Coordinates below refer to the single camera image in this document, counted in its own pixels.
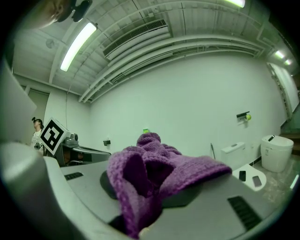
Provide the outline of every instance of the floor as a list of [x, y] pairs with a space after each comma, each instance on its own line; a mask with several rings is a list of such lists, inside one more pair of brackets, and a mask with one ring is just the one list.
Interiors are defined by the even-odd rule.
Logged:
[[292, 119], [282, 126], [281, 133], [300, 133], [300, 105], [293, 112]]
[[285, 170], [280, 173], [270, 172], [262, 167], [262, 162], [254, 164], [254, 168], [263, 172], [267, 177], [266, 186], [261, 190], [263, 197], [275, 207], [285, 204], [291, 196], [290, 189], [297, 174], [300, 173], [300, 156], [291, 155]]

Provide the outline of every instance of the ceiling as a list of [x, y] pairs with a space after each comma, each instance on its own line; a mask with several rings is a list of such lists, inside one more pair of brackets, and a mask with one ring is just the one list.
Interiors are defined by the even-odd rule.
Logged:
[[[14, 73], [79, 96], [100, 86], [85, 99], [93, 100], [112, 89], [123, 77], [105, 82], [114, 72], [103, 76], [103, 71], [110, 63], [104, 57], [103, 50], [125, 33], [155, 19], [165, 20], [171, 38], [185, 37], [185, 40], [174, 41], [164, 47], [203, 40], [189, 37], [195, 35], [210, 36], [206, 40], [211, 41], [215, 40], [212, 35], [238, 37], [259, 46], [259, 51], [232, 47], [232, 40], [224, 38], [228, 44], [206, 47], [192, 45], [189, 48], [178, 48], [171, 53], [172, 56], [207, 50], [227, 51], [230, 48], [249, 51], [253, 57], [271, 61], [274, 59], [282, 64], [283, 61], [274, 58], [273, 54], [280, 50], [292, 60], [292, 64], [286, 66], [292, 72], [298, 68], [296, 60], [279, 32], [269, 23], [269, 16], [269, 11], [254, 0], [246, 0], [244, 8], [224, 0], [93, 0], [85, 18], [79, 23], [68, 18], [44, 29], [20, 31], [15, 38]], [[60, 65], [68, 48], [88, 22], [96, 23], [98, 29], [82, 46], [68, 71], [62, 71]]]

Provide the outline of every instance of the white trash can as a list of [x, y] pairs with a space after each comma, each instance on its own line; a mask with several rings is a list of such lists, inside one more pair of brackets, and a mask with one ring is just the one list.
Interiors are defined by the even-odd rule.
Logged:
[[262, 138], [262, 166], [271, 172], [280, 173], [291, 156], [294, 142], [280, 136], [275, 136], [269, 141], [271, 137], [272, 135]]

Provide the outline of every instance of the purple knit fabric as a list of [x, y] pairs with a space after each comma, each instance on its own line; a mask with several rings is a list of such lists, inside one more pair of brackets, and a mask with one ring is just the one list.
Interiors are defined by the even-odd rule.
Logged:
[[183, 156], [174, 147], [161, 144], [156, 133], [139, 137], [136, 147], [127, 147], [109, 159], [107, 175], [120, 202], [127, 235], [139, 232], [160, 215], [164, 198], [188, 185], [231, 173], [231, 168], [208, 156]]

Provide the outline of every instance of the vent slot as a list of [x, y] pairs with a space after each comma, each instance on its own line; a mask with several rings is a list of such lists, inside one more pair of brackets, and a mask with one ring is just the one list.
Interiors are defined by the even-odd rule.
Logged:
[[261, 222], [261, 218], [241, 196], [228, 198], [227, 200], [247, 231]]
[[160, 19], [160, 20], [155, 20], [153, 22], [144, 24], [141, 27], [135, 28], [132, 31], [130, 31], [129, 33], [119, 37], [117, 40], [115, 40], [114, 42], [109, 44], [103, 50], [103, 54], [104, 54], [104, 56], [107, 56], [113, 50], [115, 50], [119, 46], [123, 45], [125, 42], [133, 39], [134, 37], [137, 37], [138, 35], [141, 35], [145, 32], [150, 31], [150, 30], [158, 29], [158, 28], [165, 27], [165, 26], [166, 26], [166, 23], [165, 23], [164, 19]]

